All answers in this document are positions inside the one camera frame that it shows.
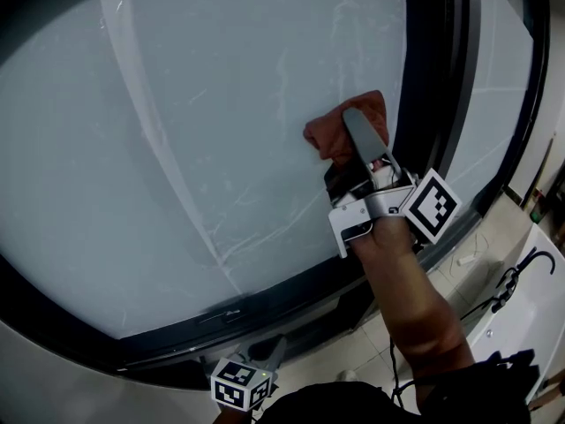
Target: brown rag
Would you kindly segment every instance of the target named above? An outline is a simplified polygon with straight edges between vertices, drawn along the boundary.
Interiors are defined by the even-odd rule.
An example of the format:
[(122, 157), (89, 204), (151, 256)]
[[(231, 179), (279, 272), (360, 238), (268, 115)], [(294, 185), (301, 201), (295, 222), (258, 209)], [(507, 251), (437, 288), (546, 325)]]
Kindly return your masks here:
[(342, 113), (350, 107), (363, 111), (371, 125), (388, 146), (387, 108), (380, 91), (352, 97), (323, 117), (310, 121), (304, 129), (306, 140), (320, 151), (322, 160), (332, 159), (338, 168), (353, 156), (353, 145)]

